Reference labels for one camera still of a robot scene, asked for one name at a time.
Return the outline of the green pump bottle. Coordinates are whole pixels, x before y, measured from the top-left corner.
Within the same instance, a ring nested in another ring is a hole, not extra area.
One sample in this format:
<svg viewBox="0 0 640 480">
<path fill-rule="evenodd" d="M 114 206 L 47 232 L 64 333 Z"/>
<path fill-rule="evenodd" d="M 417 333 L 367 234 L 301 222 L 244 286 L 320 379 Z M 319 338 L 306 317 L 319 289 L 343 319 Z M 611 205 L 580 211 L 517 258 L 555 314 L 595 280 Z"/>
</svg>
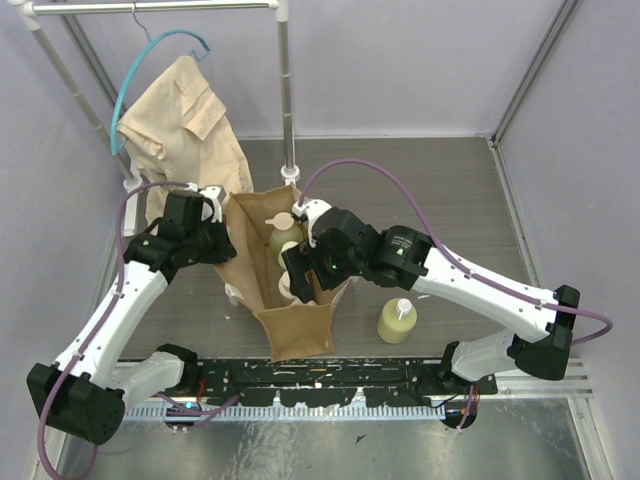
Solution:
<svg viewBox="0 0 640 480">
<path fill-rule="evenodd" d="M 291 213 L 277 213 L 271 219 L 267 219 L 265 224 L 273 228 L 269 245 L 275 253 L 278 253 L 287 242 L 300 243 L 304 240 L 302 230 Z"/>
<path fill-rule="evenodd" d="M 377 333 L 380 338 L 390 344 L 403 342 L 417 323 L 417 311 L 407 298 L 389 300 L 381 310 Z"/>
</svg>

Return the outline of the brown canvas bag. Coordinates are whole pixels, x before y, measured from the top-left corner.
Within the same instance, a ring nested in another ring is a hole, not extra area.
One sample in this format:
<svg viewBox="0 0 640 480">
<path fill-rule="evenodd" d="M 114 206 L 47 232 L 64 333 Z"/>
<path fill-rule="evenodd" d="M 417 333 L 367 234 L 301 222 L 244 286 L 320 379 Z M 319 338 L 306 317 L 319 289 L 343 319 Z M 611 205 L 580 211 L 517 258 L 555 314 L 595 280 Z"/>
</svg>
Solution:
<svg viewBox="0 0 640 480">
<path fill-rule="evenodd" d="M 280 212 L 290 212 L 301 192 L 285 186 L 262 193 L 232 193 L 224 212 L 231 244 L 237 255 L 218 265 L 223 282 L 235 290 L 238 302 L 262 324 L 274 362 L 331 353 L 333 313 L 347 289 L 347 282 L 323 291 L 311 277 L 317 306 L 287 303 L 277 283 L 284 270 L 269 247 L 273 228 L 265 221 Z"/>
</svg>

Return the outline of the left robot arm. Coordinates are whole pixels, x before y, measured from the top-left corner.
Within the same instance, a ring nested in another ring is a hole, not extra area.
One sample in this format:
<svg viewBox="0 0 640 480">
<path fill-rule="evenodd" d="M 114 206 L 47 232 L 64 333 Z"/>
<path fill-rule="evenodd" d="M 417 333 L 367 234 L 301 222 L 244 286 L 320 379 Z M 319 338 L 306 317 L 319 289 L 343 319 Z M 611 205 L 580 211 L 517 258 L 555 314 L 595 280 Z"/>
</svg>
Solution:
<svg viewBox="0 0 640 480">
<path fill-rule="evenodd" d="M 84 328 L 52 364 L 37 363 L 27 376 L 40 431 L 52 427 L 102 445 L 124 414 L 148 398 L 168 389 L 178 396 L 197 390 L 198 356 L 177 345 L 164 344 L 127 370 L 115 367 L 179 270 L 236 257 L 223 214 L 225 196 L 220 185 L 170 192 L 163 214 L 121 249 L 115 283 Z"/>
</svg>

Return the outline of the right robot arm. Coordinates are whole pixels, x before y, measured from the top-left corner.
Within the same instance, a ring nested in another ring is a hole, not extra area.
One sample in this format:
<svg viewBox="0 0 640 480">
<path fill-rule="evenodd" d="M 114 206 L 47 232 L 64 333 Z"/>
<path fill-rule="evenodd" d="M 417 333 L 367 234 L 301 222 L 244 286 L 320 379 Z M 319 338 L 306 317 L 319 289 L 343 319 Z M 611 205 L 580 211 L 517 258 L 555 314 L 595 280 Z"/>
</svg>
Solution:
<svg viewBox="0 0 640 480">
<path fill-rule="evenodd" d="M 572 310 L 580 298 L 576 289 L 563 285 L 551 291 L 512 281 L 452 256 L 420 231 L 396 225 L 378 232 L 321 200 L 294 211 L 307 225 L 303 251 L 323 289 L 361 277 L 380 287 L 444 298 L 502 325 L 497 334 L 447 345 L 438 370 L 447 392 L 462 393 L 490 374 L 512 369 L 563 379 L 573 340 Z"/>
</svg>

